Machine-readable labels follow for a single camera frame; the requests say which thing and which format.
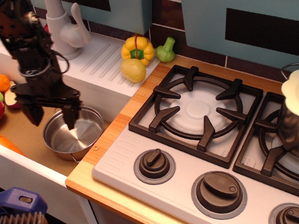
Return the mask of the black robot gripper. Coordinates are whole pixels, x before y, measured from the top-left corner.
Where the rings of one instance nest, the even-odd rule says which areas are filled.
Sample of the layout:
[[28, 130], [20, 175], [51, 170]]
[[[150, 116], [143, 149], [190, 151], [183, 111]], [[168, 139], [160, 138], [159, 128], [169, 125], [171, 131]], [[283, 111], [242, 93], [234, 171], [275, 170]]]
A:
[[5, 46], [18, 61], [20, 75], [26, 80], [14, 92], [28, 120], [39, 126], [44, 115], [42, 107], [60, 108], [65, 124], [73, 130], [79, 119], [80, 94], [63, 83], [64, 72], [57, 61], [58, 52], [51, 49], [50, 34], [7, 38]]

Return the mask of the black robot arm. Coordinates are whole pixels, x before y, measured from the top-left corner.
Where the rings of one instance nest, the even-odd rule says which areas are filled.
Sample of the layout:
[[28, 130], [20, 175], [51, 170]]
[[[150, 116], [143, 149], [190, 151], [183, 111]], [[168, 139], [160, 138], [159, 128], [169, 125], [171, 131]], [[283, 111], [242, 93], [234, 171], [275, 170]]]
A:
[[72, 130], [79, 119], [79, 92], [63, 83], [63, 71], [52, 49], [52, 40], [40, 24], [27, 0], [0, 0], [0, 41], [13, 59], [25, 83], [11, 91], [26, 117], [40, 125], [43, 108], [62, 110], [67, 127]]

